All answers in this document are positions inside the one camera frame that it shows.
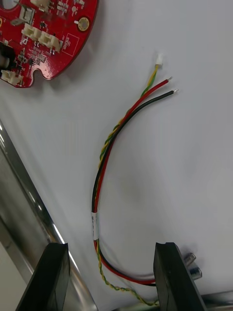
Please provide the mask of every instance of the black wire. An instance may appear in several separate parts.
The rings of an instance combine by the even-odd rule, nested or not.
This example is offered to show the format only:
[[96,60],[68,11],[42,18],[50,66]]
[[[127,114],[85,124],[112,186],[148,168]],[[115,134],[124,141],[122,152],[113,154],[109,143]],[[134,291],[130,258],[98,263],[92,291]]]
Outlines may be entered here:
[[[100,167],[99,167],[99,170],[97,172],[97,175],[96,175],[96,180],[95,180],[95,184],[94,184],[94,187],[93,187],[93,193],[92,193],[92,212],[94,212],[94,207],[95,207],[95,197],[96,197],[96,191],[97,191],[97,186],[98,186],[98,180],[100,178],[100,174],[101,174],[101,171],[102,171],[102,168],[103,168],[103,165],[104,165],[104,162],[106,160],[106,157],[107,157],[107,154],[108,154],[108,151],[109,149],[111,148],[111,146],[113,145],[116,137],[118,136],[118,134],[120,133],[120,131],[123,129],[123,127],[129,122],[129,120],[136,114],[138,113],[141,109],[143,109],[144,107],[148,106],[149,104],[151,103],[154,103],[154,102],[157,102],[165,97],[168,97],[170,95],[174,94],[174,91],[170,91],[168,93],[165,93],[161,96],[158,96],[158,97],[155,97],[155,98],[152,98],[151,100],[141,104],[138,108],[136,108],[129,116],[128,118],[122,122],[122,124],[118,127],[117,131],[114,133],[113,137],[111,138],[111,140],[109,141],[109,144],[105,150],[105,153],[104,153],[104,156],[102,158],[102,161],[101,161],[101,164],[100,164]],[[104,257],[101,249],[100,249],[100,256],[101,258],[106,262],[106,264],[111,267],[112,270],[118,272],[118,273],[121,273],[123,276],[128,276],[124,273],[122,273],[121,271],[118,271],[116,268],[114,268],[108,261],[107,259]],[[156,286],[156,284],[145,284],[147,286]]]

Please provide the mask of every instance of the metal frame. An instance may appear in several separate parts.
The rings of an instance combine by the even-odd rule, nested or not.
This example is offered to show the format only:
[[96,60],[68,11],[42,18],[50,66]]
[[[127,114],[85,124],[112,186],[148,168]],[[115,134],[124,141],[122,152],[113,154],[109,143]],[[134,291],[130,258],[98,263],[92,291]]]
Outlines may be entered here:
[[[49,242],[64,243],[64,240],[52,221],[1,120],[0,165],[1,170],[7,176],[5,178],[7,180],[4,179],[1,182],[6,184],[6,189],[9,190],[9,193],[6,193],[4,187],[0,189],[0,242],[5,246],[23,279],[28,283],[45,246]],[[71,253],[69,255],[71,284],[67,290],[67,310],[98,311],[89,289],[80,275],[77,264]]]

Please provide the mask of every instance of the red circuit board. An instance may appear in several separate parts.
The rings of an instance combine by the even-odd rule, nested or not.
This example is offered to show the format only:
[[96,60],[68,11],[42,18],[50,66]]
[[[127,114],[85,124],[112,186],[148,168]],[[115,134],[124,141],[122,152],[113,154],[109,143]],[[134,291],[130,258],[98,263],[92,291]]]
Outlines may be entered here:
[[[44,78],[50,80],[71,64],[91,32],[98,1],[51,0],[47,12],[41,11],[30,0],[20,0],[10,10],[0,7],[0,42],[14,49],[15,66],[11,71],[23,77],[15,87],[30,87],[36,70],[40,70]],[[63,10],[58,9],[61,3],[64,5]],[[12,25],[12,20],[19,18],[25,6],[33,9],[31,26],[59,39],[59,52],[23,35],[25,23]],[[80,20],[84,20],[87,29],[79,26]]]

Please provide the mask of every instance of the electronic component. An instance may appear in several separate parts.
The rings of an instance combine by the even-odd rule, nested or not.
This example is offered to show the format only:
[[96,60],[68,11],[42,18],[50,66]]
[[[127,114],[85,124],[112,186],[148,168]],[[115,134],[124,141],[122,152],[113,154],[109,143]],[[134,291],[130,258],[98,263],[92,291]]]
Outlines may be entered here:
[[10,70],[13,66],[15,57],[14,49],[0,42],[0,70]]
[[17,76],[14,71],[1,70],[1,79],[16,86],[22,82],[23,77],[21,75]]
[[22,30],[22,34],[32,39],[33,41],[38,41],[41,36],[41,30],[30,26],[29,24],[24,25],[24,29]]
[[60,52],[60,42],[58,38],[42,31],[41,36],[38,39],[39,43],[45,45],[47,48],[55,49],[56,52]]
[[33,21],[33,16],[35,13],[35,10],[33,8],[30,8],[26,5],[20,4],[21,5],[21,11],[19,13],[19,18],[15,18],[11,21],[11,24],[13,26],[18,26],[22,23],[28,23],[28,24],[32,24]]
[[23,82],[15,85],[21,88],[33,84],[35,70],[40,70],[47,80],[55,78],[86,43],[98,2],[20,0],[14,9],[0,6],[0,71],[21,75]]
[[86,18],[86,17],[80,18],[80,20],[78,22],[78,27],[79,27],[80,31],[87,31],[89,26],[90,26],[90,22],[89,22],[88,18]]
[[32,4],[34,4],[44,12],[47,12],[49,9],[50,0],[30,0],[30,1]]

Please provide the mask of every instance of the black component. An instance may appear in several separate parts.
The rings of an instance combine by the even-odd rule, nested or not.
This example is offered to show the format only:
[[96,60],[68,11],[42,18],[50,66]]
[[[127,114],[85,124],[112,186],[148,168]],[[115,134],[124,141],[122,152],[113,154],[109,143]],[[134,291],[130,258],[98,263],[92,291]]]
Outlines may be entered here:
[[207,311],[175,243],[156,243],[154,276],[161,311]]
[[10,60],[7,68],[0,66],[0,71],[10,70],[13,66],[13,63],[16,57],[14,49],[0,42],[0,55],[2,55],[5,58],[9,58]]
[[62,311],[69,274],[68,244],[50,243],[16,311]]

